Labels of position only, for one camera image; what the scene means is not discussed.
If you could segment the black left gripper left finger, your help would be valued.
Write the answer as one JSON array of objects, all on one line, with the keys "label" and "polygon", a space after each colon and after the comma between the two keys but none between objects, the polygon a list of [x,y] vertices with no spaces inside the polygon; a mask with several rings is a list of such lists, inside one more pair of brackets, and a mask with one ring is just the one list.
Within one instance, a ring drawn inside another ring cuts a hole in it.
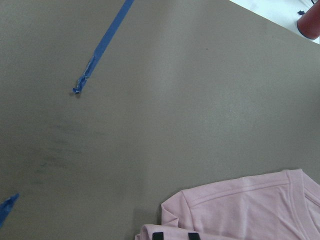
[{"label": "black left gripper left finger", "polygon": [[164,233],[163,232],[154,232],[152,234],[152,240],[164,240]]}]

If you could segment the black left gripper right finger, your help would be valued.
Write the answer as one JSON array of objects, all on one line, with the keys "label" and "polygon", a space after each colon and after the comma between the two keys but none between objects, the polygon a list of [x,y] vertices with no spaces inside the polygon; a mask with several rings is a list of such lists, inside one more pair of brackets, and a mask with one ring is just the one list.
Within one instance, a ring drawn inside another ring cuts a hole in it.
[{"label": "black left gripper right finger", "polygon": [[188,239],[189,240],[200,240],[200,235],[197,232],[189,232]]}]

